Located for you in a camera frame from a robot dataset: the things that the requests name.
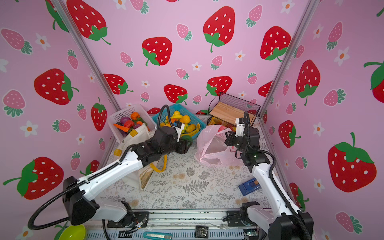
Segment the green toy lime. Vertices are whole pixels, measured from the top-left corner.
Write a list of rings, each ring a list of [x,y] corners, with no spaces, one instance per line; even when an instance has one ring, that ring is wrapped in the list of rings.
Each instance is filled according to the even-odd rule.
[[[188,142],[191,142],[191,143],[194,141],[191,136],[187,136],[187,135],[181,136],[181,140],[188,141]]]

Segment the pink plastic grocery bag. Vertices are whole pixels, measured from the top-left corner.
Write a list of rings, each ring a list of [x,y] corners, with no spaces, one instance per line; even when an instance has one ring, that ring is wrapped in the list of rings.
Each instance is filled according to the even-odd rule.
[[[225,144],[226,133],[230,132],[230,128],[221,125],[205,127],[197,138],[195,159],[210,167],[242,165],[242,161],[235,157],[236,148]]]

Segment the white canvas tote bag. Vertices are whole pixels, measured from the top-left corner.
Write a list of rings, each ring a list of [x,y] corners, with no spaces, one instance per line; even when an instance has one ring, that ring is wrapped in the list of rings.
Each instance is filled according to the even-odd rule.
[[[133,134],[127,134],[124,137],[117,150],[120,150],[120,154],[114,153],[114,161],[119,160],[125,150],[131,145],[138,145],[143,143],[146,140],[149,140],[154,136],[155,130],[149,131],[146,127],[141,126],[133,130]],[[159,161],[153,162],[147,166],[143,166],[137,160],[137,156],[134,152],[128,152],[124,157],[125,160],[128,160],[127,163],[122,163],[126,167],[126,173],[121,180],[131,187],[137,188],[141,191],[145,191],[149,186],[149,182],[155,173],[162,173],[165,171],[165,167],[161,168],[161,162],[164,161],[164,157],[161,157]]]

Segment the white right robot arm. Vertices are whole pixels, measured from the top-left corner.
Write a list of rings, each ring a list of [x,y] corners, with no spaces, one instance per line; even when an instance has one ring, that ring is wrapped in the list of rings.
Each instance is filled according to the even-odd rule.
[[[276,179],[273,170],[277,160],[272,153],[260,149],[260,134],[251,126],[249,114],[237,118],[236,124],[236,131],[226,135],[225,144],[236,148],[235,157],[256,178],[272,208],[268,213],[257,203],[243,204],[240,210],[243,220],[260,227],[260,240],[312,239],[313,218],[301,211]]]

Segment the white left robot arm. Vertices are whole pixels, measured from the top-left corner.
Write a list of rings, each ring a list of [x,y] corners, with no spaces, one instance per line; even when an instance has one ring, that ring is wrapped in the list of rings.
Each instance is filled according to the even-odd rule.
[[[63,191],[33,213],[28,221],[28,228],[42,230],[66,221],[73,226],[82,225],[89,220],[110,220],[117,223],[123,221],[130,211],[128,204],[97,203],[98,195],[126,175],[159,161],[161,157],[170,153],[187,153],[191,143],[181,137],[184,127],[179,121],[169,127],[158,127],[152,138],[128,146],[118,160],[104,168],[79,179],[67,178]],[[48,224],[36,225],[35,220],[39,214],[59,199],[62,199],[68,216]]]

